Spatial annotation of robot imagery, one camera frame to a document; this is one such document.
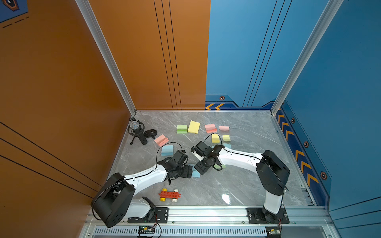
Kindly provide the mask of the small yellow memo pad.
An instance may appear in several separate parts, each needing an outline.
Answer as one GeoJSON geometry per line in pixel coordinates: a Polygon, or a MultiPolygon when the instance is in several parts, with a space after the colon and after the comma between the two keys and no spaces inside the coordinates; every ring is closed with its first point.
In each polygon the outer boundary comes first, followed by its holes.
{"type": "Polygon", "coordinates": [[[212,143],[215,143],[215,144],[218,144],[220,143],[220,137],[218,134],[214,133],[211,135],[211,142],[212,143]]]}

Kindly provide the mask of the torn blue page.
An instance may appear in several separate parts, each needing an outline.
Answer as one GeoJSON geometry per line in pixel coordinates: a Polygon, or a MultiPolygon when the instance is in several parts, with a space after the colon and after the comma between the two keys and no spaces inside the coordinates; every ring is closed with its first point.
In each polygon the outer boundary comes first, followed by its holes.
{"type": "Polygon", "coordinates": [[[226,148],[230,148],[231,149],[231,145],[230,144],[228,144],[228,143],[224,143],[223,144],[226,148]]]}

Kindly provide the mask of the torn yellow page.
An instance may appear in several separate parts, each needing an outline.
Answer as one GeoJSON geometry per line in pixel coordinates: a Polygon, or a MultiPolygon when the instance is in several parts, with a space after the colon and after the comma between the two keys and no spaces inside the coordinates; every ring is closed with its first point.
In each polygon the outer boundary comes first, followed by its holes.
{"type": "Polygon", "coordinates": [[[230,135],[223,135],[223,140],[224,141],[231,141],[230,135]]]}

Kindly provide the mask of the torn pink page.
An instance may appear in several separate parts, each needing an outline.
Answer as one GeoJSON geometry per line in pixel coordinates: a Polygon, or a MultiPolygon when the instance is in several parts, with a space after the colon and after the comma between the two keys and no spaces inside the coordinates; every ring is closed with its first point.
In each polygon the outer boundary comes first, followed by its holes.
{"type": "Polygon", "coordinates": [[[229,131],[229,130],[230,130],[230,127],[229,127],[229,126],[220,126],[220,127],[219,127],[219,130],[220,130],[220,131],[229,131]]]}

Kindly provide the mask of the large yellow memo pad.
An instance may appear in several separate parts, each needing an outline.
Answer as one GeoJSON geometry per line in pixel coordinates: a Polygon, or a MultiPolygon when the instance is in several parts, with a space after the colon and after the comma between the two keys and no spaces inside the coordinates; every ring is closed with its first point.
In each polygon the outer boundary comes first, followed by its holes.
{"type": "Polygon", "coordinates": [[[188,127],[188,133],[198,134],[199,128],[200,128],[199,122],[190,121],[190,124],[188,127]]]}

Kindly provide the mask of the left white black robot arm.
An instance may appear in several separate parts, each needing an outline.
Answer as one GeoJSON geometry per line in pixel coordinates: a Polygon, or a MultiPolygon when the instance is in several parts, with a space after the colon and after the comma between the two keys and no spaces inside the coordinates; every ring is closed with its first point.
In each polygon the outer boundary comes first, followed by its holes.
{"type": "Polygon", "coordinates": [[[188,158],[184,150],[178,150],[172,157],[157,162],[150,169],[128,176],[120,173],[111,175],[91,201],[94,217],[103,221],[108,228],[114,227],[124,218],[132,218],[133,221],[139,222],[155,222],[155,204],[147,197],[135,199],[134,196],[166,180],[190,179],[192,166],[186,164],[188,158]]]}

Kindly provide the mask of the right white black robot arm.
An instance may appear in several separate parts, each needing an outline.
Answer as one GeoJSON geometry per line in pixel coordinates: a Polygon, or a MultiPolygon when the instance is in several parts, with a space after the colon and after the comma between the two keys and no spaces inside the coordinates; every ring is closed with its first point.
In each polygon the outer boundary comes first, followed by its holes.
{"type": "Polygon", "coordinates": [[[261,209],[249,208],[250,223],[288,224],[286,211],[282,208],[284,191],[290,175],[288,167],[270,150],[264,153],[248,153],[225,148],[223,145],[210,147],[200,141],[193,146],[191,152],[199,159],[195,169],[204,175],[215,165],[235,166],[258,175],[266,190],[264,205],[261,209]]]}

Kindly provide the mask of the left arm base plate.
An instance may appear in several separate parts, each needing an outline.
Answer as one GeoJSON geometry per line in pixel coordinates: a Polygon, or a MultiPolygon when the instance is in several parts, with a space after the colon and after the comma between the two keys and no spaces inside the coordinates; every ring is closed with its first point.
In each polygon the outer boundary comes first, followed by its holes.
{"type": "Polygon", "coordinates": [[[132,217],[128,218],[128,223],[144,224],[144,223],[159,223],[166,224],[168,222],[169,208],[168,207],[156,207],[150,209],[147,215],[143,218],[132,217]]]}

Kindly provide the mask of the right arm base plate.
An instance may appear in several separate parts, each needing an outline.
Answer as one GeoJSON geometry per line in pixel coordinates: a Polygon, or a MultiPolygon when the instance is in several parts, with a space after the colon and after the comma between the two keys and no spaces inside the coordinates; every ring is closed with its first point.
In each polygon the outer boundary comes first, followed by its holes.
{"type": "Polygon", "coordinates": [[[264,207],[247,208],[247,216],[250,224],[289,224],[290,220],[284,208],[280,208],[277,214],[273,214],[264,207]]]}

